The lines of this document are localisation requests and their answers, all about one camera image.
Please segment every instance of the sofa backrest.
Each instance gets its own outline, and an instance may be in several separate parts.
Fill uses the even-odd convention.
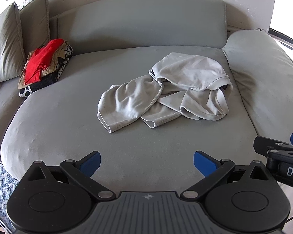
[[[51,38],[68,40],[74,54],[112,49],[192,45],[223,48],[222,0],[100,0],[50,19]]]

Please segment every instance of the white lettering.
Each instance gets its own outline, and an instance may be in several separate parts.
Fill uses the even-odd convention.
[[[289,167],[288,168],[287,176],[292,176],[292,174],[293,174],[293,168],[292,167]]]

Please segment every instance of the sofa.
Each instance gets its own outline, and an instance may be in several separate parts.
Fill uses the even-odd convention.
[[[49,20],[51,39],[74,56],[60,80],[18,96],[14,78],[0,83],[0,161],[20,180],[31,163],[58,165],[93,150],[93,179],[119,192],[185,188],[202,179],[193,154],[202,150],[236,164],[265,161],[256,136],[289,141],[293,132],[293,62],[268,34],[241,30],[227,38],[222,0],[101,0]],[[97,105],[112,84],[145,75],[171,52],[216,60],[233,85],[229,114],[218,121],[179,117],[151,129],[141,121],[112,134]]]

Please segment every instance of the gray ribbed plate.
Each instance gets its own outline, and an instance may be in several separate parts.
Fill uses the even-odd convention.
[[[229,234],[209,220],[196,202],[174,192],[122,192],[99,203],[92,214],[65,234]]]

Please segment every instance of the blue patterned rug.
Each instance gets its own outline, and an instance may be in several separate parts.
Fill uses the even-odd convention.
[[[17,184],[18,181],[0,164],[0,218],[12,232],[15,231],[15,228],[6,214],[6,203]]]

